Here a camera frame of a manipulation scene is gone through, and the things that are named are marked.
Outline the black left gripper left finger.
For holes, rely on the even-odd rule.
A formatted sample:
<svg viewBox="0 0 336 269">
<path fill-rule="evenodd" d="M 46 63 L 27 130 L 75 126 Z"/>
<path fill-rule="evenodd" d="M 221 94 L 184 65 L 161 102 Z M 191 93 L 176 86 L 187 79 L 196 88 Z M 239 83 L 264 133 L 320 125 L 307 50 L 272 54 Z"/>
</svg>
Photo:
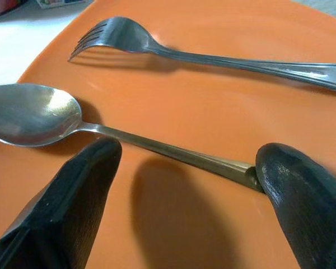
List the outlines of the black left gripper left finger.
<svg viewBox="0 0 336 269">
<path fill-rule="evenodd" d="M 65 162 L 1 236 L 0 269 L 85 269 L 121 156 L 99 138 Z"/>
</svg>

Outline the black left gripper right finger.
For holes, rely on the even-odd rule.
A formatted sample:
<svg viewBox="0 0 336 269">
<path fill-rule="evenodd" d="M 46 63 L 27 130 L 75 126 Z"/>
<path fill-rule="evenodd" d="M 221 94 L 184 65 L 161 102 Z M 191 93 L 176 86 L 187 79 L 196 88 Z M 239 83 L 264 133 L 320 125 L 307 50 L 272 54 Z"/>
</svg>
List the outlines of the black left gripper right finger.
<svg viewBox="0 0 336 269">
<path fill-rule="evenodd" d="M 262 146 L 255 168 L 301 269 L 336 269 L 336 177 L 281 143 Z"/>
</svg>

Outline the steel spoon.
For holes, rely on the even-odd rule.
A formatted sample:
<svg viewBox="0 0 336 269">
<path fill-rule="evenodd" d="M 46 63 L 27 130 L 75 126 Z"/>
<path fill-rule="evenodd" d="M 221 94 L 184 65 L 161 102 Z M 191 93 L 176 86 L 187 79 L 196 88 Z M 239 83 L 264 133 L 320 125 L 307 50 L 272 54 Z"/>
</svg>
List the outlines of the steel spoon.
<svg viewBox="0 0 336 269">
<path fill-rule="evenodd" d="M 83 121 L 79 102 L 69 93 L 36 84 L 0 85 L 0 142 L 46 146 L 76 132 L 92 132 L 169 157 L 263 192 L 254 166 L 182 149 L 100 124 Z"/>
</svg>

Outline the orange round plate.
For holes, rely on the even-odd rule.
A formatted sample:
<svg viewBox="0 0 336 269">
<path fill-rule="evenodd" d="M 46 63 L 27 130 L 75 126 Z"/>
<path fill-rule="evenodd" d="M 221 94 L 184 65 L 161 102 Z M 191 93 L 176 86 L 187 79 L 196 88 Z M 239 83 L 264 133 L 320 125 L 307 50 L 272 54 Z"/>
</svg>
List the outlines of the orange round plate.
<svg viewBox="0 0 336 269">
<path fill-rule="evenodd" d="M 129 17 L 170 48 L 336 63 L 336 18 L 291 0 L 95 0 L 20 82 L 65 90 L 84 120 L 253 163 L 269 142 L 336 175 L 336 93 L 283 78 L 92 48 L 90 28 Z M 123 144 L 86 269 L 300 269 L 265 195 Z"/>
</svg>

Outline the steel fork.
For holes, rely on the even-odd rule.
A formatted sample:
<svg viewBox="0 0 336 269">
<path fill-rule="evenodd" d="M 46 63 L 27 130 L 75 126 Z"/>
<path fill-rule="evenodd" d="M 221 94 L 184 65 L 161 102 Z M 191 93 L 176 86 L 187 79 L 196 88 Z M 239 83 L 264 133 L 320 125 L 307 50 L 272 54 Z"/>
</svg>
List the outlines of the steel fork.
<svg viewBox="0 0 336 269">
<path fill-rule="evenodd" d="M 111 17 L 96 24 L 80 38 L 70 57 L 92 47 L 152 53 L 176 61 L 265 73 L 336 91 L 336 63 L 259 61 L 182 52 L 159 44 L 143 26 L 127 17 Z"/>
</svg>

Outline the white Oatside carton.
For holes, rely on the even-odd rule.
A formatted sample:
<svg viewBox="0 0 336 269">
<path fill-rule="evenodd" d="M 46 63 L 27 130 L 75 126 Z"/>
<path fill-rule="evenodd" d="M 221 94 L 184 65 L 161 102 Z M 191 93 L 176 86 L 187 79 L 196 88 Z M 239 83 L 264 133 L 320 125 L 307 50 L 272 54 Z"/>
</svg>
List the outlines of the white Oatside carton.
<svg viewBox="0 0 336 269">
<path fill-rule="evenodd" d="M 94 0 L 36 0 L 42 9 L 70 6 L 73 4 L 92 3 Z"/>
</svg>

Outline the red instant noodle bowl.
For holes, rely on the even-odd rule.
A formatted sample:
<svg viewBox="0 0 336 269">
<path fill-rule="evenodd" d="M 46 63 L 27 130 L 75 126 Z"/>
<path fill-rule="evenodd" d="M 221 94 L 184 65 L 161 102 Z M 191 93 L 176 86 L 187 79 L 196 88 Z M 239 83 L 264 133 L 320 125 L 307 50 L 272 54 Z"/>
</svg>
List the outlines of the red instant noodle bowl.
<svg viewBox="0 0 336 269">
<path fill-rule="evenodd" d="M 0 15 L 17 7 L 17 0 L 0 0 Z"/>
</svg>

